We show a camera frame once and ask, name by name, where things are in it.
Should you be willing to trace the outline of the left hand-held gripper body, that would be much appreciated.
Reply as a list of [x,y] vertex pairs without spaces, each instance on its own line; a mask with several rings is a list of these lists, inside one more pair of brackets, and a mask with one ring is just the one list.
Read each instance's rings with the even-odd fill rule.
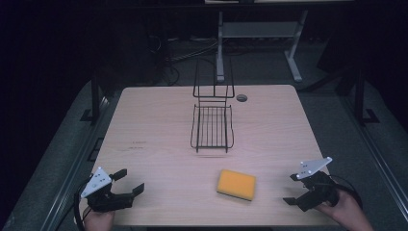
[[115,194],[111,192],[113,180],[102,167],[99,167],[80,193],[88,201],[94,212],[106,213],[110,211],[131,208],[134,196],[131,192]]

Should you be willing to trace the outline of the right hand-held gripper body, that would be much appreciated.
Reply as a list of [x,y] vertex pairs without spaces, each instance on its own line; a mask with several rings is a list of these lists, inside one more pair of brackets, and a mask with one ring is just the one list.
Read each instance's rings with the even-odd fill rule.
[[303,212],[317,207],[322,202],[329,202],[332,206],[338,203],[336,183],[322,171],[331,162],[332,158],[326,157],[300,163],[299,171],[296,174],[304,187],[308,189],[297,199],[297,206]]

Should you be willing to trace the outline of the yellow sponge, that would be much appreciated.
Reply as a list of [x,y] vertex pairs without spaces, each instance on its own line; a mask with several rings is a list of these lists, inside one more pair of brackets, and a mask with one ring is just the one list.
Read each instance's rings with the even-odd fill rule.
[[217,192],[251,201],[255,195],[256,177],[223,169],[217,182]]

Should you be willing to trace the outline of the black wire rack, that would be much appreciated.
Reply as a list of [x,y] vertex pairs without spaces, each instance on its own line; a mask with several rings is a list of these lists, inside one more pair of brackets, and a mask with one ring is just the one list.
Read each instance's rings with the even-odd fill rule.
[[200,149],[223,149],[227,152],[234,146],[232,100],[236,96],[232,74],[223,80],[217,76],[214,68],[207,73],[203,59],[195,64],[192,96],[193,105],[191,126],[191,147]]

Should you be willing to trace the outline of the person's left hand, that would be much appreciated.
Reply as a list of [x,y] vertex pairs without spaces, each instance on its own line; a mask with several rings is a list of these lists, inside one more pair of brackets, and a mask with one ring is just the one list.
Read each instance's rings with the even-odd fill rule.
[[86,231],[111,231],[114,220],[114,211],[99,213],[87,208],[84,212],[83,223]]

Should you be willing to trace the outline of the person's right hand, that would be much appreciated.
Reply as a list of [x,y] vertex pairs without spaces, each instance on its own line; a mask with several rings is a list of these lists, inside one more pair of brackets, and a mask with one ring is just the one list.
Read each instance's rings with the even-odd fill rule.
[[339,201],[335,206],[320,204],[316,210],[329,216],[347,231],[374,231],[357,201],[348,192],[338,190]]

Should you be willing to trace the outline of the black metal stand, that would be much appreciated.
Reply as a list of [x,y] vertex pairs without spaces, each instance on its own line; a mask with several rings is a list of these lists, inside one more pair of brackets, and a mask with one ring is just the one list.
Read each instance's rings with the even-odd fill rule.
[[372,109],[364,106],[365,102],[365,76],[362,69],[358,70],[355,80],[354,116],[361,126],[368,123],[379,123],[379,119]]
[[90,81],[90,95],[91,95],[91,108],[84,110],[81,116],[81,121],[87,121],[91,125],[94,125],[100,116],[100,104],[102,101],[100,96],[98,78],[95,75],[92,76]]

